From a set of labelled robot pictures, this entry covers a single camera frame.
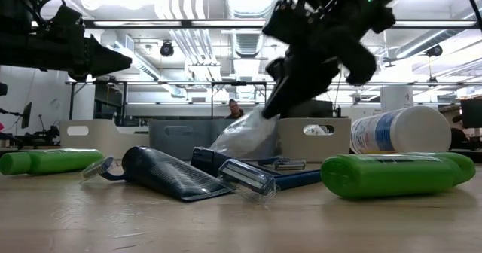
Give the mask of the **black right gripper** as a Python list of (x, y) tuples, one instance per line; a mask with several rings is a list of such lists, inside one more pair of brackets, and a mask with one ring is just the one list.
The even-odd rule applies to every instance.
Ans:
[(386, 0), (329, 0), (309, 12), (308, 0), (280, 0), (262, 32), (289, 45), (285, 57), (265, 71), (275, 86), (265, 103), (266, 119), (324, 93), (339, 72), (349, 70), (351, 85), (368, 82), (376, 71), (374, 55), (361, 44), (368, 31), (381, 33), (395, 24)]

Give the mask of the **person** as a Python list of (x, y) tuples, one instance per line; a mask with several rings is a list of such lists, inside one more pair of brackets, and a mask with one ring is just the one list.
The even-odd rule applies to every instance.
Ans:
[(453, 126), (451, 130), (450, 150), (452, 149), (470, 149), (471, 145), (463, 131), (462, 115), (457, 115), (452, 118)]
[(230, 114), (226, 116), (226, 119), (237, 120), (244, 115), (244, 111), (239, 107), (238, 102), (234, 99), (229, 100)]

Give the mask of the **white wipes canister blue label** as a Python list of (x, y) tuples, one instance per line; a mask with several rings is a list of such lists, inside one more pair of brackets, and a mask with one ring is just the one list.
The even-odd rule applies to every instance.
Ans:
[(427, 106), (363, 117), (351, 126), (350, 148), (357, 154), (445, 152), (450, 143), (448, 121)]

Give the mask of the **dark blue shave tube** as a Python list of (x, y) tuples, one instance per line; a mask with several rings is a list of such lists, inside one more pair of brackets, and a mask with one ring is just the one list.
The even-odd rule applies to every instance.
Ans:
[(122, 168), (127, 181), (186, 203), (233, 191), (230, 184), (176, 157), (144, 146), (130, 148), (122, 158)]

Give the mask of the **white plastic bin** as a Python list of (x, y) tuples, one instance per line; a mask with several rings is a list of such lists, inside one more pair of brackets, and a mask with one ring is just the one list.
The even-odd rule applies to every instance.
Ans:
[(67, 120), (60, 123), (62, 148), (96, 149), (123, 154), (133, 146), (149, 146), (146, 126), (116, 126), (112, 120)]

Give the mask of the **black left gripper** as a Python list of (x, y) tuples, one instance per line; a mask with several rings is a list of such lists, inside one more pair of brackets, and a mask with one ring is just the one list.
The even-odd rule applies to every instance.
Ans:
[(93, 78), (128, 69), (132, 59), (115, 50), (102, 46), (93, 35), (86, 41), (82, 14), (67, 5), (60, 5), (56, 14), (38, 24), (37, 36), (52, 42), (56, 51), (64, 57), (63, 69), (76, 81)]

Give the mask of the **black workbench frame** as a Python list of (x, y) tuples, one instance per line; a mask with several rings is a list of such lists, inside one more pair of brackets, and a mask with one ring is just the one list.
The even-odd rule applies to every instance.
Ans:
[(228, 101), (250, 111), (267, 102), (266, 81), (68, 81), (71, 96), (82, 87), (113, 87), (120, 93), (120, 118), (127, 117), (224, 117)]

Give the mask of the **black monitor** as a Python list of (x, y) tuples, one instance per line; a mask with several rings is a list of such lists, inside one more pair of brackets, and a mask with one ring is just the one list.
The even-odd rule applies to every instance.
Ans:
[(32, 112), (32, 102), (29, 102), (23, 109), (23, 112), (21, 114), (21, 128), (25, 129), (29, 126), (29, 121), (31, 117), (31, 112)]
[(466, 129), (482, 128), (482, 98), (460, 101), (462, 122)]

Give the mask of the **light grey plastic bin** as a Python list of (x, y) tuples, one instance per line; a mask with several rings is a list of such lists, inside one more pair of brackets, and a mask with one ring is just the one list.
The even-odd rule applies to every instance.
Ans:
[[(349, 118), (286, 118), (278, 122), (283, 157), (321, 163), (326, 158), (348, 154), (352, 121)], [(309, 126), (326, 128), (321, 135), (308, 135)]]

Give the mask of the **blue disposable razor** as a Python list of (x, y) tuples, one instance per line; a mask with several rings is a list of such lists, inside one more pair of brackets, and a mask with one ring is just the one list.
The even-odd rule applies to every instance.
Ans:
[(81, 184), (89, 181), (90, 179), (101, 177), (107, 181), (123, 181), (126, 178), (125, 173), (113, 174), (111, 171), (121, 166), (119, 160), (114, 159), (112, 156), (104, 157), (94, 163), (91, 163), (86, 169), (81, 172), (83, 180)]
[(235, 159), (226, 160), (218, 169), (218, 179), (252, 201), (265, 204), (280, 191), (321, 182), (319, 170), (273, 175)]

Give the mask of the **small green bottle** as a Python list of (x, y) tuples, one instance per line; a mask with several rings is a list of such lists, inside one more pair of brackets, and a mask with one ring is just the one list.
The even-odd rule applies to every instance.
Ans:
[(329, 157), (321, 180), (349, 199), (433, 194), (462, 181), (459, 165), (433, 154), (348, 154)]
[(463, 154), (453, 152), (408, 152), (408, 154), (435, 157), (447, 162), (454, 172), (454, 187), (469, 181), (476, 173), (474, 161)]
[(101, 160), (102, 152), (95, 149), (53, 149), (18, 151), (0, 157), (3, 175), (49, 175), (83, 170)]

